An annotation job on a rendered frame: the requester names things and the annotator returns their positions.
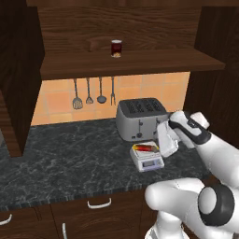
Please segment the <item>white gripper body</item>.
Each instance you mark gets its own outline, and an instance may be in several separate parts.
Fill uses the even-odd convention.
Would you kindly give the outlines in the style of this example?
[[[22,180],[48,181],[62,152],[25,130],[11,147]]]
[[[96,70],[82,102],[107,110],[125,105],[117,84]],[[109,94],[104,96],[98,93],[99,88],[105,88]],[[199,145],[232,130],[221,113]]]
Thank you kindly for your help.
[[[176,134],[169,127],[168,122],[164,121],[157,126],[159,150],[164,158],[168,158],[178,150]]]

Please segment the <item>red and yellow bar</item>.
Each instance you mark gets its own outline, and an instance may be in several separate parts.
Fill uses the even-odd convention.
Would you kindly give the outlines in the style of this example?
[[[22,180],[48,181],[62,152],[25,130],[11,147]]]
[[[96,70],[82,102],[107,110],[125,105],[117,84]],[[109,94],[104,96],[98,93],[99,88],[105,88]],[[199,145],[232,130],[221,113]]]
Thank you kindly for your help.
[[[133,150],[145,151],[145,152],[159,152],[159,149],[156,146],[152,145],[133,145]]]

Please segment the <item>white digital scale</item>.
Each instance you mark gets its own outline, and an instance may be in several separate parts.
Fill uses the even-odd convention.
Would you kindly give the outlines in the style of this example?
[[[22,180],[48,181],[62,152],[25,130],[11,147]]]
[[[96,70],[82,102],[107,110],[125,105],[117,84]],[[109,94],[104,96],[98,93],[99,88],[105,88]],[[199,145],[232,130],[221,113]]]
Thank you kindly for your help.
[[[159,148],[154,141],[149,141],[145,143],[135,144],[135,145],[152,145]],[[132,160],[139,172],[146,172],[151,170],[157,170],[164,167],[164,162],[162,155],[159,152],[145,152],[130,149],[130,155]]]

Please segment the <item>dark wooden cabinet door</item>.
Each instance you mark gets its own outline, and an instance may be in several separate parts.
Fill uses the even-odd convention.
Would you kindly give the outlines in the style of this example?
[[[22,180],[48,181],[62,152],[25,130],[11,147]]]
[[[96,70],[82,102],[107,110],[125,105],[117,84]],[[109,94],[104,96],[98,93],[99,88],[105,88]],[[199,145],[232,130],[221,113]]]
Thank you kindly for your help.
[[[191,72],[183,109],[202,112],[212,133],[239,148],[239,7],[203,7],[194,47],[225,67]]]
[[[25,148],[44,57],[37,8],[26,0],[0,0],[0,131],[12,157]]]

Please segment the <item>silver four-slot toaster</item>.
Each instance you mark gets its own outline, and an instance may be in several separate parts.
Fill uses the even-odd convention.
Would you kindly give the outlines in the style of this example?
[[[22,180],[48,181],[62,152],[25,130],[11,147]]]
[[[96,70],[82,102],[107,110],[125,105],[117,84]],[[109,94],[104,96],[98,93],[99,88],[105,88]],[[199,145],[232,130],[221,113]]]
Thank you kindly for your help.
[[[119,101],[116,125],[120,137],[128,142],[157,137],[157,126],[168,119],[169,113],[156,98]]]

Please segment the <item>grey meat fork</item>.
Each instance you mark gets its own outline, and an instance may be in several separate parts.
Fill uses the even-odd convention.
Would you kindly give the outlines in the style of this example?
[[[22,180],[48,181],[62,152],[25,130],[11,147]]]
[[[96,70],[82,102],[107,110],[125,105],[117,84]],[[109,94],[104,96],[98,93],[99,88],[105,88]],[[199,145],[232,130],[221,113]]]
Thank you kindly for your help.
[[[111,94],[110,94],[110,102],[111,105],[116,105],[116,97],[115,97],[115,91],[114,91],[114,77],[111,77]]]

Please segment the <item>dark wooden drawer front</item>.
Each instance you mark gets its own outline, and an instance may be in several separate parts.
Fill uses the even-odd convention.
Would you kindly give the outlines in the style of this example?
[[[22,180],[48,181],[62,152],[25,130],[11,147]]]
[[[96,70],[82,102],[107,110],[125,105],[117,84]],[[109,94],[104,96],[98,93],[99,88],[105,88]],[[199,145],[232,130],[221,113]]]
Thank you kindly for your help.
[[[0,239],[58,239],[48,205],[0,212],[0,221],[10,214],[12,220],[0,226]]]
[[[96,197],[52,204],[51,209],[55,218],[76,217],[79,215],[96,216],[97,214],[115,215],[116,213],[122,215],[141,214],[143,193],[142,190],[130,190],[101,196],[97,195]],[[90,209],[87,206],[87,201],[90,201],[90,204],[104,204],[108,202],[109,198],[112,199],[112,204],[109,207]]]

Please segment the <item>grey ladle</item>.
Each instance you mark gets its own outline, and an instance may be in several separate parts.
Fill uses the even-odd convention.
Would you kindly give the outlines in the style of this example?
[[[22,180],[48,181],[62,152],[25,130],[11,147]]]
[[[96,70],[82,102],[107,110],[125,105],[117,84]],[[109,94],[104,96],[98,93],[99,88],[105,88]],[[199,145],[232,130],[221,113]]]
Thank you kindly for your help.
[[[100,92],[100,95],[97,97],[97,102],[100,104],[104,104],[106,102],[106,97],[103,96],[101,77],[99,77],[99,92]]]

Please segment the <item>grey small slotted turner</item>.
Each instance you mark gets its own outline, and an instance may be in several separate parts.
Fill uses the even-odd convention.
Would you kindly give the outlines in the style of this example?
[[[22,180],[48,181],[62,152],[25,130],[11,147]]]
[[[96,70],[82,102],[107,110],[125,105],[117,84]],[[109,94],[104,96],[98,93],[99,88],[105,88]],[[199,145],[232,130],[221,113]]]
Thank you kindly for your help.
[[[88,97],[86,99],[86,104],[91,105],[93,104],[93,99],[91,98],[91,90],[90,90],[90,78],[87,77],[87,90],[88,90]]]

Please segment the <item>grey slotted spatula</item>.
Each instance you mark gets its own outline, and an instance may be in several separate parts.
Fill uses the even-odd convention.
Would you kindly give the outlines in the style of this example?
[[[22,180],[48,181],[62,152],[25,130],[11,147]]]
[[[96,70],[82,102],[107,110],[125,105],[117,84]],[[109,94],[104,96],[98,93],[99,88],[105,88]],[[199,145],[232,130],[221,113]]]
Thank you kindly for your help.
[[[76,97],[73,99],[73,108],[75,110],[81,109],[83,107],[82,100],[77,95],[77,80],[74,79],[74,85],[75,85],[75,95]]]

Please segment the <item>dark red can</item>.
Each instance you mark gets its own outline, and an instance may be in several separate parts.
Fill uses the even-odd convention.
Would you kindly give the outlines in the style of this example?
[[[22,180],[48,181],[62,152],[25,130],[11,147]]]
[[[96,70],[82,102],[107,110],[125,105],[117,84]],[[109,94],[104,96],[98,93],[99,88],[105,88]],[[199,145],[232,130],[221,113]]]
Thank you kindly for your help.
[[[114,58],[119,58],[121,56],[122,41],[112,40],[111,41],[111,56]]]

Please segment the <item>dark wooden cupboard door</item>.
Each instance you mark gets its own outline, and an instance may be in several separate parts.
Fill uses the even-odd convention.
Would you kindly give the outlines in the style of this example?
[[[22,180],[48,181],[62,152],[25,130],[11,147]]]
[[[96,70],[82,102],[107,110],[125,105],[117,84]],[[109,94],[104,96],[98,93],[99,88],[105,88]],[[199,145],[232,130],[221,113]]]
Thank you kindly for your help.
[[[62,225],[66,225],[67,239],[139,239],[139,226],[119,217],[56,218],[60,239]]]

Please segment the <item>dark wooden wall cabinet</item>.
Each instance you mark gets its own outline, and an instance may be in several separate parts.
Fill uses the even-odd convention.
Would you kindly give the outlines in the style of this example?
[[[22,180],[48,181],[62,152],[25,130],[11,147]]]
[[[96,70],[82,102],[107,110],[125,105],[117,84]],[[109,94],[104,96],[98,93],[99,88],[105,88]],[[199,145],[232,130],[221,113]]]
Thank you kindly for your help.
[[[220,70],[194,48],[204,0],[26,0],[36,7],[44,79]],[[121,56],[111,41],[121,40]]]

